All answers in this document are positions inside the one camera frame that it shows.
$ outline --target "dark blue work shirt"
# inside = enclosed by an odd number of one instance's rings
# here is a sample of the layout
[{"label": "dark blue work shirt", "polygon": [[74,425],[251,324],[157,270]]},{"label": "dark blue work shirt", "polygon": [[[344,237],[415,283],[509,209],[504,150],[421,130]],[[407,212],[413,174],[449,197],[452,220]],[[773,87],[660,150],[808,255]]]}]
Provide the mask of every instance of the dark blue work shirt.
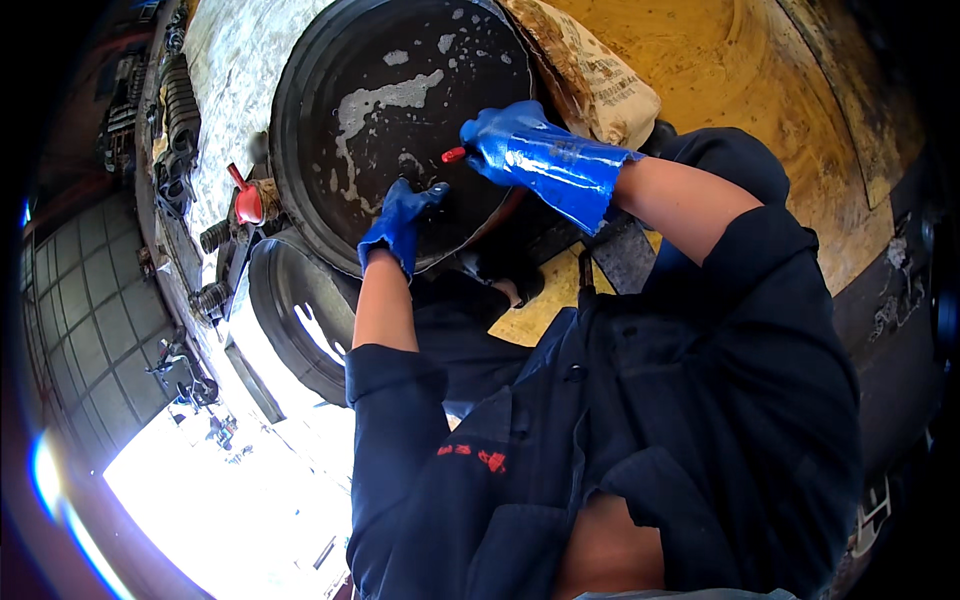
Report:
[{"label": "dark blue work shirt", "polygon": [[816,248],[782,208],[741,215],[703,265],[718,319],[642,294],[565,309],[452,433],[442,368],[350,352],[361,596],[549,598],[595,490],[660,529],[667,589],[814,595],[862,489],[856,377]]}]

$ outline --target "sleeve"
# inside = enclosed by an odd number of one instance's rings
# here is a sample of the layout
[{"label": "sleeve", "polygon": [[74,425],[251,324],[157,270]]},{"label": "sleeve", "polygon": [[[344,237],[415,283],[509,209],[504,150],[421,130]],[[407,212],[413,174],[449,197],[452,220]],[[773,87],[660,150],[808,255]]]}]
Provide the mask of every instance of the sleeve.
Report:
[{"label": "sleeve", "polygon": [[863,477],[859,388],[817,244],[782,208],[734,220],[704,261],[726,317],[700,353],[802,597],[843,554]]},{"label": "sleeve", "polygon": [[[353,539],[368,533],[414,487],[450,435],[446,371],[422,354],[367,344],[347,354],[347,404],[356,412]],[[374,527],[378,536],[392,528]],[[389,540],[378,540],[389,551]]]}]

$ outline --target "yellow floor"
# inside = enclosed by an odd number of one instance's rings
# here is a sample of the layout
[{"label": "yellow floor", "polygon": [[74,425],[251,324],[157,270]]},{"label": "yellow floor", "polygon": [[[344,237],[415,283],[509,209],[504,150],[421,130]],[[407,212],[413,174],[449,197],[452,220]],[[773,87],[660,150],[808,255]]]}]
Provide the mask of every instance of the yellow floor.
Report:
[{"label": "yellow floor", "polygon": [[[836,4],[835,0],[823,1]],[[794,18],[818,18],[798,16],[793,0],[781,2]],[[870,60],[870,53],[860,52],[852,58],[836,55],[846,52],[838,50],[838,45],[862,45],[855,28],[845,34],[845,40],[853,38],[854,42],[823,42],[825,48],[816,45],[821,41],[811,38],[810,32],[823,37],[829,28],[818,28],[816,22],[802,23],[804,38],[777,0],[548,3],[568,12],[632,66],[662,98],[660,118],[673,123],[679,132],[738,127],[773,151],[791,180],[787,208],[820,237],[820,265],[833,295],[886,247],[893,235],[893,215],[889,196],[882,191],[877,194],[874,183],[883,178],[899,180],[902,167],[916,156],[922,139],[913,131],[895,138],[886,130],[865,137],[864,115],[856,110],[874,102],[870,90],[863,91],[856,73],[859,67],[844,60]],[[821,62],[808,44],[814,44]],[[865,97],[856,97],[851,90]],[[883,101],[877,100],[876,105],[883,107]],[[861,125],[851,128],[848,122]],[[877,161],[870,151],[886,153],[887,160]],[[869,201],[865,173],[871,180]],[[658,250],[659,236],[651,234],[648,239]],[[552,290],[549,300],[538,299],[522,311],[512,311],[492,332],[527,346],[535,344],[538,332],[542,333],[556,311],[576,302],[575,253],[573,249],[564,252],[545,266],[547,289]]]}]

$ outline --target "red handle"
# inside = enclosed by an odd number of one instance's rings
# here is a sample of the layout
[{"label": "red handle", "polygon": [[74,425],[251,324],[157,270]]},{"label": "red handle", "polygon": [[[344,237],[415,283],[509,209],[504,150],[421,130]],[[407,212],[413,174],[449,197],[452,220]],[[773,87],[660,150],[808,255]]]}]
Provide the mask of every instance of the red handle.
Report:
[{"label": "red handle", "polygon": [[250,184],[244,181],[243,177],[240,175],[240,170],[237,169],[237,166],[233,163],[227,165],[227,171],[230,173],[230,176],[233,178],[233,181],[237,184],[237,187],[240,188],[240,191],[244,191]]},{"label": "red handle", "polygon": [[463,146],[457,146],[456,148],[451,148],[444,152],[440,156],[440,160],[443,162],[456,162],[457,160],[463,159],[467,155],[467,149]]}]

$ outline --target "shirt button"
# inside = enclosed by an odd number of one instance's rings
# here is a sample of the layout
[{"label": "shirt button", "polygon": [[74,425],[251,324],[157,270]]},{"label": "shirt button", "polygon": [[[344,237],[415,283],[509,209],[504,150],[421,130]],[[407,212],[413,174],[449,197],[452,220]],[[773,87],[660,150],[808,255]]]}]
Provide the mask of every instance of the shirt button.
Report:
[{"label": "shirt button", "polygon": [[571,365],[569,369],[566,370],[565,381],[572,381],[573,383],[578,383],[587,378],[587,368],[581,367],[580,365]]}]

